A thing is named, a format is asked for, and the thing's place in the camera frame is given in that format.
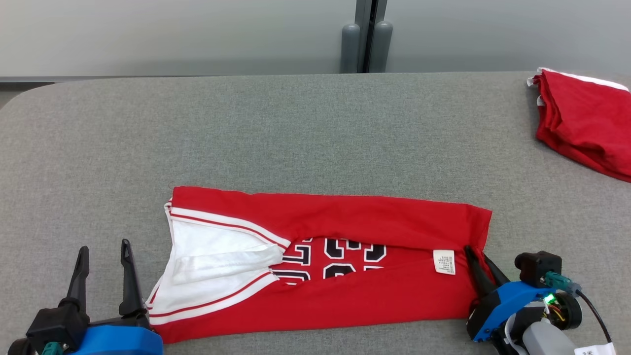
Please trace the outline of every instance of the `clothing tag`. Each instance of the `clothing tag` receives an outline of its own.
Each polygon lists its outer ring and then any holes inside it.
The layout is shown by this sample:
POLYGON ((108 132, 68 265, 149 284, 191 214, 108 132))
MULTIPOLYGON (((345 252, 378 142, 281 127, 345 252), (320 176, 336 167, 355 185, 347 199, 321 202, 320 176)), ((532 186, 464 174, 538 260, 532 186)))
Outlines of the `clothing tag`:
POLYGON ((440 274, 455 275, 456 260, 453 250, 434 250, 434 267, 440 274))
POLYGON ((605 345, 592 345, 574 349, 574 355, 616 355, 616 349, 613 348, 613 343, 610 342, 605 345))

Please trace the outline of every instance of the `teal connector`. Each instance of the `teal connector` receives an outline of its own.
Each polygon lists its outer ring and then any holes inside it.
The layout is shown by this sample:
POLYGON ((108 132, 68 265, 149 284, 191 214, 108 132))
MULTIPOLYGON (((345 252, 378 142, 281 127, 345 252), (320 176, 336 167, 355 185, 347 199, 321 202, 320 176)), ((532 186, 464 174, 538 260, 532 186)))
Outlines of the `teal connector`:
POLYGON ((556 272, 552 271, 546 273, 545 282, 548 287, 560 289, 572 295, 573 297, 578 297, 576 291, 579 291, 581 289, 581 285, 572 282, 572 280, 568 279, 567 277, 559 275, 556 272))
POLYGON ((64 355, 64 349, 58 342, 50 342, 44 347, 42 355, 64 355))

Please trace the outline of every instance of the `stacked folded red clothing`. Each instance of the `stacked folded red clothing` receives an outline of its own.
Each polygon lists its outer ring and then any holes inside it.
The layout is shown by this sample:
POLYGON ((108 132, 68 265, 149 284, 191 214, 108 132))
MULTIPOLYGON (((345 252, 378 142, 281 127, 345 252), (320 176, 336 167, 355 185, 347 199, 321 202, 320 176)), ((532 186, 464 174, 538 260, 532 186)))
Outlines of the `stacked folded red clothing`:
POLYGON ((540 68, 537 139, 598 172, 631 183, 631 93, 611 81, 540 68))

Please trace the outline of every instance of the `folded red garment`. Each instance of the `folded red garment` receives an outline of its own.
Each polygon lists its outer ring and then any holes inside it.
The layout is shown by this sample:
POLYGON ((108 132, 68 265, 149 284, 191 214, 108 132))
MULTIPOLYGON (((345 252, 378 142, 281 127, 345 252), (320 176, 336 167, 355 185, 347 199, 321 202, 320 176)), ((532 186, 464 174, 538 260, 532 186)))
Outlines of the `folded red garment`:
POLYGON ((540 68, 537 139, 598 172, 631 182, 631 93, 618 83, 540 68))
POLYGON ((164 343, 247 332, 466 318, 491 211, 381 196, 181 186, 148 301, 164 343))

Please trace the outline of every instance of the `yellow wire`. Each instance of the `yellow wire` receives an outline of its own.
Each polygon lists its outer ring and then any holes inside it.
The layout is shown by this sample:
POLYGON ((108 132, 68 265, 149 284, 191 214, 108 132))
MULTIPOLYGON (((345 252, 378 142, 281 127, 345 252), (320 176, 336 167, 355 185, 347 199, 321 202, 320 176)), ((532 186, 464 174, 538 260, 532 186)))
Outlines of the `yellow wire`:
POLYGON ((563 316, 561 315, 561 313, 559 313, 557 310, 555 310, 554 308, 550 308, 552 311, 554 311, 554 313, 557 314, 558 318, 561 319, 561 322, 565 322, 565 319, 563 319, 563 316))

